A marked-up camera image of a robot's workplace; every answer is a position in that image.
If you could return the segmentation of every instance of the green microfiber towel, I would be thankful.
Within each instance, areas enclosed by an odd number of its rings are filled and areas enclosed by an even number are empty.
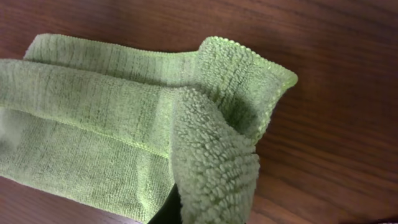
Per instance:
[[[176,183],[185,224],[244,223],[254,145],[296,81],[219,37],[167,54],[38,35],[0,60],[0,175],[141,222]]]

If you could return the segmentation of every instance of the wood grain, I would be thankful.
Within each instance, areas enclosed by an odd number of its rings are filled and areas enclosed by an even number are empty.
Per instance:
[[[146,50],[218,35],[296,72],[257,145],[248,223],[361,223],[398,215],[398,1],[2,0],[0,58],[40,33]],[[0,223],[132,223],[0,179]]]

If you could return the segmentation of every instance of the towel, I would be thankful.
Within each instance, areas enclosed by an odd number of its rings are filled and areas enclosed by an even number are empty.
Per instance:
[[[171,54],[41,34],[0,60],[0,175],[144,223],[177,184],[183,223],[244,223],[296,82],[220,37]]]

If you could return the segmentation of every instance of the light green cloth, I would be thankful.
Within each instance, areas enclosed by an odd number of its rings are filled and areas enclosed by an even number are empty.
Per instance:
[[[38,35],[0,60],[0,174],[141,222],[176,183],[184,223],[243,223],[254,145],[296,81],[219,37],[167,54]]]

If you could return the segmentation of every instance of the towel fold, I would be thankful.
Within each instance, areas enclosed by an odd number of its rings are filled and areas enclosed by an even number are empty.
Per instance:
[[[254,145],[296,81],[219,37],[168,54],[38,35],[0,60],[0,175],[140,222],[176,183],[184,223],[244,223]]]

